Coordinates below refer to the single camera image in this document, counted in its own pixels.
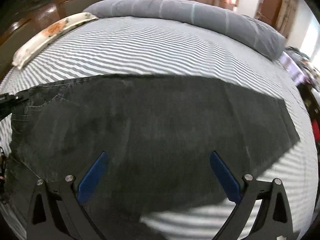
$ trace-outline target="bed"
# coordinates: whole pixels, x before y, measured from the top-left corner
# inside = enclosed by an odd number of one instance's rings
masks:
[[[297,237],[308,229],[318,185],[317,154],[310,118],[289,74],[276,61],[284,38],[263,23],[234,12],[184,0],[105,0],[85,12],[99,19],[78,27],[14,67],[0,94],[41,83],[99,74],[170,74],[218,78],[285,101],[300,141],[258,179],[281,178]],[[0,122],[1,146],[10,153],[11,117]],[[240,238],[248,235],[256,202]],[[0,204],[20,239],[25,223]],[[140,221],[166,239],[212,239],[234,203],[145,214]]]

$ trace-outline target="black pants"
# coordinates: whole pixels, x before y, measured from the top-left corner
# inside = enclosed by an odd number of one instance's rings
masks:
[[[213,78],[95,76],[28,91],[12,111],[12,205],[26,217],[36,178],[24,165],[48,182],[78,178],[104,151],[108,171],[84,207],[108,237],[114,211],[138,218],[222,201],[212,151],[258,176],[299,140],[283,100]]]

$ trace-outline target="striped bed sheet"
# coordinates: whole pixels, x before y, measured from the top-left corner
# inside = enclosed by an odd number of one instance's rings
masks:
[[[301,141],[258,179],[281,178],[294,231],[302,236],[308,229],[315,205],[318,167],[303,101],[278,63],[222,34],[163,19],[99,19],[65,34],[21,71],[10,70],[0,84],[0,94],[15,94],[41,83],[114,73],[215,77],[284,99]],[[12,134],[10,122],[10,116],[0,122],[0,143],[7,153]],[[240,238],[248,235],[259,206],[257,201]],[[141,222],[169,240],[212,239],[233,207],[234,203],[226,199],[218,205],[145,214]]]

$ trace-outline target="screw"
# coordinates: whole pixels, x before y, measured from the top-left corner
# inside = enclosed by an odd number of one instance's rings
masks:
[[[281,179],[275,179],[275,183],[278,185],[281,185],[282,181],[281,181]]]
[[[246,179],[246,180],[253,180],[253,177],[252,177],[252,175],[251,174],[246,174],[245,176],[244,176],[244,178]]]
[[[66,176],[66,179],[65,179],[66,181],[72,181],[73,180],[73,176],[72,175],[68,175],[68,176]]]
[[[42,184],[43,184],[43,179],[38,179],[37,185],[40,186],[40,185],[42,185]]]

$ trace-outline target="door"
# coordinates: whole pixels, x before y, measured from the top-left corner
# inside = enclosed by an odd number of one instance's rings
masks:
[[[275,27],[281,4],[282,0],[260,0],[255,18]]]

